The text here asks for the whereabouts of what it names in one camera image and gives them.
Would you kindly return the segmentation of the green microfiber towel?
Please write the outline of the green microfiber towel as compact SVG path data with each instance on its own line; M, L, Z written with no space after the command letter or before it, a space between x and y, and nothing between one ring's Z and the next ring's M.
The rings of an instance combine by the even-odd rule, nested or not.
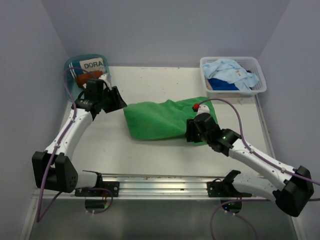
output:
M192 107L206 99L200 96L179 101L168 99L162 103L129 104L123 109L129 133L139 141L182 138L187 130L187 120L196 116Z

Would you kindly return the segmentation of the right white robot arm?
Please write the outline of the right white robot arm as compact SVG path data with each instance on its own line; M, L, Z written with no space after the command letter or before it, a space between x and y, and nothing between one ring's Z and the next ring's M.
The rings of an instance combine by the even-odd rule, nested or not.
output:
M262 176L250 177L231 170L223 180L207 183L209 197L258 196L275 202L284 213L298 217L314 194L307 168L294 168L244 143L238 133L221 129L209 113L188 119L185 137L188 142L207 143L215 152L245 164Z

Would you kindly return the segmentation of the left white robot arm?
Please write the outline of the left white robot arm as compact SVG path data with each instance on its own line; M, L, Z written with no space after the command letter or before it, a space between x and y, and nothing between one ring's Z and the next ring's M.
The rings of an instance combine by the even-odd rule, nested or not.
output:
M42 191L71 193L86 189L92 196L101 195L102 175L76 170L72 156L84 132L101 111L110 113L126 106L116 86L109 86L102 79L89 79L86 88L73 101L69 117L56 138L44 151L32 156L36 186Z

